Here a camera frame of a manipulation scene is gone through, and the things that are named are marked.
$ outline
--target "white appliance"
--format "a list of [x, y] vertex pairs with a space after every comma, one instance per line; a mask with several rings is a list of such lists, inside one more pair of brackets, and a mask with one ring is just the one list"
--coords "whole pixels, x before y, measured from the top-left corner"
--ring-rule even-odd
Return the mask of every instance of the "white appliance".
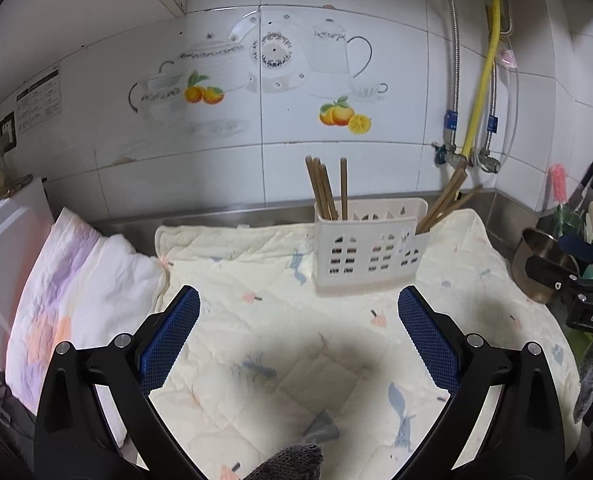
[[0, 367], [20, 295], [53, 223], [39, 178], [0, 201]]

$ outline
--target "white blanket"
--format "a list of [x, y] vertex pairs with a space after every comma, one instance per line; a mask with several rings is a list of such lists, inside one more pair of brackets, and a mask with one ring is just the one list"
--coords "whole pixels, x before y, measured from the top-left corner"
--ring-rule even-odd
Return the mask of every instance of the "white blanket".
[[[105, 346], [134, 333], [154, 311], [165, 286], [155, 258], [134, 251], [121, 235], [102, 237], [63, 209], [39, 254], [19, 301], [6, 354], [5, 379], [14, 396], [36, 414], [56, 346]], [[99, 399], [119, 446], [126, 429], [106, 386]]]
[[[313, 226], [161, 227], [167, 306], [194, 286], [201, 314], [163, 388], [150, 399], [209, 479], [243, 478], [296, 442], [323, 444], [323, 478], [389, 480], [432, 427], [449, 395], [435, 386], [398, 317], [401, 287], [319, 298], [311, 282]], [[414, 284], [464, 333], [494, 346], [544, 348], [557, 387], [567, 453], [579, 376], [547, 308], [516, 287], [471, 210], [432, 230]], [[485, 436], [488, 396], [459, 463]]]

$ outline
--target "yellow hose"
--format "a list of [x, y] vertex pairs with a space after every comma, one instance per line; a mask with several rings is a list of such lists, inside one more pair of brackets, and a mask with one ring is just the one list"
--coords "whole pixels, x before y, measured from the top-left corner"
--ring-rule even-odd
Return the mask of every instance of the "yellow hose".
[[493, 71], [494, 57], [499, 48], [499, 38], [501, 36], [501, 0], [493, 0], [493, 30], [490, 35], [490, 48], [488, 49], [488, 56], [485, 58], [485, 65], [483, 73], [481, 73], [481, 82], [477, 91], [477, 98], [475, 100], [475, 107], [470, 115], [470, 123], [467, 127], [467, 135], [463, 145], [462, 155], [470, 156], [472, 148], [475, 145], [475, 137], [477, 130], [481, 124], [481, 113], [483, 113], [483, 104], [485, 103], [486, 95], [488, 94], [490, 85], [490, 74]]

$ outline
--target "quilted fabric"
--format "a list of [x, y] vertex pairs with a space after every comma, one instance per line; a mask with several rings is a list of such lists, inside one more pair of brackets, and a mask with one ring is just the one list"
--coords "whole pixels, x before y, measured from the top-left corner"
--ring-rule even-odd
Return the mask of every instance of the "quilted fabric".
[[[554, 317], [512, 282], [470, 210], [437, 225], [414, 284], [437, 312], [492, 345], [544, 348], [568, 454], [579, 426], [573, 355]], [[163, 388], [150, 399], [209, 479], [244, 478], [292, 444], [320, 444], [323, 479], [389, 480], [449, 397], [435, 386], [391, 290], [317, 297], [313, 226], [161, 227], [170, 286], [199, 291], [201, 313]], [[459, 459], [471, 460], [493, 415], [493, 388]]]

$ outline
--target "silver screw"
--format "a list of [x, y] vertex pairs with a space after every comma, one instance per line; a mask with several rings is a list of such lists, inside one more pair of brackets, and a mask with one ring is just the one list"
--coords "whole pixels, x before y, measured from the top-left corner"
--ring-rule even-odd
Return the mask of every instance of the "silver screw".
[[541, 346], [539, 346], [537, 343], [528, 343], [528, 351], [532, 355], [539, 355], [541, 354]]
[[70, 349], [70, 343], [67, 341], [61, 341], [58, 345], [56, 345], [56, 353], [59, 355], [63, 355]]
[[114, 346], [118, 346], [119, 348], [125, 348], [130, 344], [132, 338], [129, 334], [119, 334], [114, 338]]
[[478, 334], [470, 334], [467, 337], [467, 343], [468, 345], [473, 346], [475, 348], [480, 348], [481, 346], [483, 346], [483, 338]]

